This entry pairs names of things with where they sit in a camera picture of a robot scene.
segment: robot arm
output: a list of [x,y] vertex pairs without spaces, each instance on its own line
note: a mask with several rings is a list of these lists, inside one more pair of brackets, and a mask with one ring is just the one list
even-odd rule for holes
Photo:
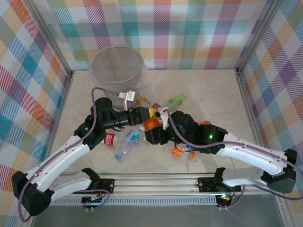
[[[22,195],[21,203],[31,216],[41,213],[52,201],[64,195],[80,190],[98,189],[100,178],[89,168],[83,169],[72,177],[56,178],[75,160],[98,145],[106,137],[106,129],[138,125],[154,114],[153,110],[144,107],[117,112],[112,108],[112,102],[108,98],[99,98],[95,104],[97,115],[94,116],[92,107],[91,115],[59,150],[26,174],[17,171],[12,176],[14,195],[18,199]],[[92,128],[93,117],[97,119],[96,125],[86,137],[87,132]],[[72,146],[81,138],[84,138],[82,143]]]
[[264,184],[276,192],[292,192],[296,173],[293,167],[281,160],[295,164],[296,151],[276,151],[249,143],[217,126],[199,125],[190,115],[180,111],[171,114],[173,122],[168,120],[167,111],[159,112],[158,116],[167,122],[163,122],[163,128],[145,132],[146,140],[151,144],[163,145],[168,141],[179,144],[186,141],[186,144],[195,145],[194,148],[201,153],[233,157],[254,166],[243,169],[218,168],[214,177],[218,188],[228,190],[236,185]]

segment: green bottle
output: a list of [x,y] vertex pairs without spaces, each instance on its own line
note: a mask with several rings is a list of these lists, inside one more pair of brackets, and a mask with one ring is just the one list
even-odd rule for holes
[[175,110],[182,104],[182,99],[186,96],[184,93],[171,98],[167,101],[166,106],[170,109],[171,112],[175,112]]

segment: red bottle label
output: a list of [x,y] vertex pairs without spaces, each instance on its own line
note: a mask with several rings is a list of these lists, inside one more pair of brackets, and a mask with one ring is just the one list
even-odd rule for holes
[[113,145],[115,135],[116,134],[106,133],[106,138],[104,139],[104,143],[108,145]]
[[160,105],[159,105],[158,103],[154,103],[154,104],[152,105],[152,107],[153,107],[154,109],[158,109],[158,108],[160,107]]

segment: clear plastic container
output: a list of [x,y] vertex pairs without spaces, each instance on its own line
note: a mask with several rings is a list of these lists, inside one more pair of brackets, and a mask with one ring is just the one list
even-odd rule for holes
[[[110,47],[101,50],[91,60],[90,74],[96,86],[117,93],[135,91],[134,100],[142,96],[142,82],[147,66],[143,57],[128,47]],[[123,110],[123,99],[104,92],[113,102],[113,107]],[[128,107],[135,107],[136,102],[127,102]]]
[[137,126],[134,130],[130,130],[126,135],[124,141],[120,143],[118,152],[115,156],[117,160],[121,160],[124,156],[128,155],[135,146],[139,144],[144,136],[144,127]]

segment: metal frame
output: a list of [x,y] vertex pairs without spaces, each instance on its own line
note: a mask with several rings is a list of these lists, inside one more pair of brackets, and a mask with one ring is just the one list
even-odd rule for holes
[[250,101],[248,100],[248,94],[247,94],[246,89],[244,87],[244,83],[242,81],[241,75],[236,69],[235,69],[235,75],[236,75],[236,79],[237,79],[238,86],[239,86],[239,89],[240,89],[240,93],[241,93],[241,96],[242,96],[242,100],[243,100],[243,103],[244,103],[246,115],[247,115],[247,118],[248,118],[248,121],[249,121],[249,124],[250,124],[250,129],[251,129],[252,135],[254,137],[254,141],[255,141],[256,144],[258,144],[260,146],[264,146],[264,143],[261,139],[261,135],[260,135],[259,130],[258,130],[258,125],[257,125],[256,119],[254,117],[254,112],[253,112],[252,107],[250,105]]
[[58,124],[59,124],[59,122],[61,120],[61,117],[62,117],[62,113],[63,113],[64,107],[65,107],[65,104],[66,104],[66,101],[67,101],[67,96],[68,96],[68,94],[70,92],[70,89],[71,89],[71,83],[72,83],[73,78],[74,78],[74,72],[72,73],[71,77],[68,78],[68,81],[66,83],[66,90],[65,90],[63,98],[62,98],[62,103],[59,107],[58,119],[57,119],[57,121],[54,125],[54,131],[53,131],[53,134],[51,135],[51,138],[50,138],[50,143],[49,143],[50,146],[48,147],[46,153],[44,154],[43,160],[45,158],[49,157],[49,152],[51,151],[51,149],[53,147],[53,140],[54,140],[54,138],[57,134],[57,131],[58,131]]
[[264,33],[266,32],[271,20],[273,19],[277,10],[281,6],[282,2],[283,2],[283,0],[272,0],[272,3],[268,7],[266,15],[265,15],[259,29],[257,30],[256,34],[254,35],[254,37],[249,45],[249,48],[247,49],[246,53],[244,54],[244,57],[239,65],[239,72],[243,72],[244,68],[248,64],[252,54],[254,53],[259,42],[263,38]]
[[37,24],[41,34],[45,38],[46,42],[52,49],[52,51],[55,54],[55,57],[58,59],[59,63],[65,70],[65,72],[71,77],[73,70],[69,67],[65,57],[63,56],[62,52],[60,51],[60,48],[57,45],[57,42],[55,41],[52,33],[48,29],[46,22],[44,21],[43,17],[40,15],[39,10],[36,6],[36,4],[32,0],[22,0],[24,5],[26,6],[29,14],[34,19],[35,23]]
[[296,227],[300,226],[301,223],[297,223],[297,219],[294,217],[294,214],[291,212],[290,200],[285,200],[276,196],[276,201],[280,210],[280,214],[283,220],[283,223],[286,227]]
[[[73,174],[61,174],[59,177]],[[115,179],[114,192],[110,194],[110,199],[105,205],[216,205],[216,195],[226,194],[225,192],[199,192],[199,187],[196,185],[198,178],[214,177],[214,174],[124,173],[99,174],[99,176],[102,179]],[[253,186],[247,186],[245,194],[268,193]],[[70,194],[54,201],[51,205],[81,206],[83,205],[82,196],[92,195]]]
[[[59,177],[74,175],[64,173]],[[224,192],[199,192],[196,185],[198,178],[214,177],[214,174],[175,174],[175,173],[118,173],[98,174],[102,179],[115,179],[114,196],[189,196],[189,195],[224,195]],[[245,194],[268,194],[253,186],[247,186]]]

